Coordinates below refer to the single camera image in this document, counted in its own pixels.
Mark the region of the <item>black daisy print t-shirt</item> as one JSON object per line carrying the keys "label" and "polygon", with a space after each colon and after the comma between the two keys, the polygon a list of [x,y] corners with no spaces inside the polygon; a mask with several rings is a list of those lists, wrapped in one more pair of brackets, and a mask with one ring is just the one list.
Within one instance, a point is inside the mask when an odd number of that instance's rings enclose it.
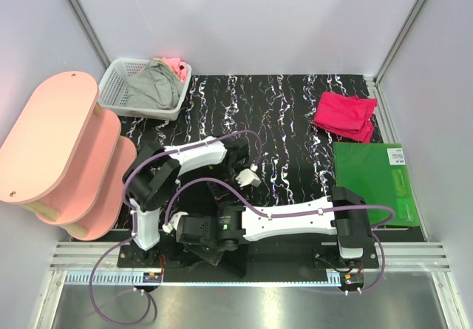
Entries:
{"label": "black daisy print t-shirt", "polygon": [[247,274],[247,255],[249,242],[244,239],[245,229],[242,226],[243,205],[237,197],[222,183],[205,182],[210,191],[214,206],[211,214],[191,214],[190,216],[207,216],[215,221],[217,249],[222,252],[222,259],[215,267],[242,279]]}

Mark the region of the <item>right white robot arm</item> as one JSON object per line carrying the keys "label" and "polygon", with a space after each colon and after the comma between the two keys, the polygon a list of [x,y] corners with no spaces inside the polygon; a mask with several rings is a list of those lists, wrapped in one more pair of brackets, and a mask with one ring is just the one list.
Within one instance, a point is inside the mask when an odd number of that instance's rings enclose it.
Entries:
{"label": "right white robot arm", "polygon": [[256,207],[227,205],[214,216],[182,214],[171,224],[176,241],[217,264],[221,253],[271,237],[297,234],[336,236],[336,259],[352,267],[374,245],[365,199],[345,187],[306,203]]}

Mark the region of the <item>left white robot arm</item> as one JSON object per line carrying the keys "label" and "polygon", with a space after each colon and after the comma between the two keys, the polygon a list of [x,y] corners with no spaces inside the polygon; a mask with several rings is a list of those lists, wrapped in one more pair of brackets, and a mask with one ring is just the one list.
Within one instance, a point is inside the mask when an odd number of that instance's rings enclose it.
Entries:
{"label": "left white robot arm", "polygon": [[123,176],[122,199],[132,216],[134,258],[145,267],[159,260],[160,214],[181,176],[216,166],[219,177],[235,181],[250,164],[248,142],[237,133],[180,146],[143,147]]}

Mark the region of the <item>pink garment in basket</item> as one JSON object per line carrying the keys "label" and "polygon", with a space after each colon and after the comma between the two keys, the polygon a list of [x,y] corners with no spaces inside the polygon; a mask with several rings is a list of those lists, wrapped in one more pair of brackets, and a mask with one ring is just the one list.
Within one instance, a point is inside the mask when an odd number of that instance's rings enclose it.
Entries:
{"label": "pink garment in basket", "polygon": [[188,77],[188,67],[187,63],[182,61],[180,58],[162,58],[162,61],[165,62],[180,79],[181,82],[185,82]]}

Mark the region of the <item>grey t-shirt in basket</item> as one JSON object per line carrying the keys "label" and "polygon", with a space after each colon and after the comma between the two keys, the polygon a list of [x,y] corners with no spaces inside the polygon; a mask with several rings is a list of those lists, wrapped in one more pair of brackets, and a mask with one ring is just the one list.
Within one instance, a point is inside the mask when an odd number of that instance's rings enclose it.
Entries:
{"label": "grey t-shirt in basket", "polygon": [[170,110],[177,106],[184,83],[162,61],[153,59],[128,80],[127,106],[136,109]]}

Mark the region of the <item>folded red t-shirt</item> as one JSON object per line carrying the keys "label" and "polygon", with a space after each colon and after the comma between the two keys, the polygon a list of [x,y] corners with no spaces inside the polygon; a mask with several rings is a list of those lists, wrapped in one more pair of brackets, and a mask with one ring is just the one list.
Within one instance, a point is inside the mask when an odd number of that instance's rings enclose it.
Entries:
{"label": "folded red t-shirt", "polygon": [[374,132],[371,118],[377,105],[376,98],[324,92],[316,108],[314,124],[344,138],[369,143]]}

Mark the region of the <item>green folding board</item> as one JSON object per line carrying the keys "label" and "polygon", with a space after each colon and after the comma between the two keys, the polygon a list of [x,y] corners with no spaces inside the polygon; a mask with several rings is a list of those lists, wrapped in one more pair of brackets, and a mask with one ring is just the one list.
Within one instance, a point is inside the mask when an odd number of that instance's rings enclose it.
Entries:
{"label": "green folding board", "polygon": [[334,167],[337,186],[395,211],[389,227],[420,225],[401,144],[336,142]]}

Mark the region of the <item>white plastic laundry basket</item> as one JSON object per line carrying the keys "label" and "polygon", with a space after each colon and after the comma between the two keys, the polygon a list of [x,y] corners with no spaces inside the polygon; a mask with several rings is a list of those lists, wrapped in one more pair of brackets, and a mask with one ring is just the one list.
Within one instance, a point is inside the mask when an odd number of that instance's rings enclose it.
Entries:
{"label": "white plastic laundry basket", "polygon": [[114,60],[99,83],[99,103],[124,117],[177,120],[191,80],[179,58]]}

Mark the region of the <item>pink oval tiered stool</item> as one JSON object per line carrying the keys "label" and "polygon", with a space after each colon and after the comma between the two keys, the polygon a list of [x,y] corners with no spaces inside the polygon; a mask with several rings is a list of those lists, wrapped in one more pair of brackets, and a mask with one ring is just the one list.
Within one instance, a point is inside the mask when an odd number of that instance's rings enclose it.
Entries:
{"label": "pink oval tiered stool", "polygon": [[137,157],[98,97],[90,74],[54,75],[34,90],[1,145],[1,201],[81,241],[101,238],[117,222],[123,176]]}

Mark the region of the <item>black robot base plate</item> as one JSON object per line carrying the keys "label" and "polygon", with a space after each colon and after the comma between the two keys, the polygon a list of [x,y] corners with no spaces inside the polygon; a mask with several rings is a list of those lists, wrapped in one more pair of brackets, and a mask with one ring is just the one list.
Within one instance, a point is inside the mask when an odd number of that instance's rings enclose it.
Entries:
{"label": "black robot base plate", "polygon": [[336,236],[290,234],[256,242],[233,240],[230,248],[217,244],[204,231],[160,233],[148,251],[123,245],[120,268],[163,268],[167,282],[312,282],[322,281],[327,270],[376,269],[374,245],[359,260],[342,259]]}

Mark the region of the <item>aluminium front rail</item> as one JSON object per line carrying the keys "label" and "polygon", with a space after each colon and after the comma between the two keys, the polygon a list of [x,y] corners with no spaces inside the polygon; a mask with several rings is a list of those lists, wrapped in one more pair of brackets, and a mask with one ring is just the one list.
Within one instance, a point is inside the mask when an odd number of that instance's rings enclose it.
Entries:
{"label": "aluminium front rail", "polygon": [[329,287],[363,282],[367,288],[379,274],[388,272],[436,273],[449,271],[443,248],[429,242],[385,242],[375,247],[361,264],[343,268],[335,264],[335,247],[325,243],[321,251],[302,248],[297,252],[276,246],[250,248],[222,258],[217,266],[184,254],[156,256],[144,265],[125,245],[109,254],[107,242],[87,245],[62,242],[55,250],[50,270],[63,271],[73,285],[133,285],[234,287]]}

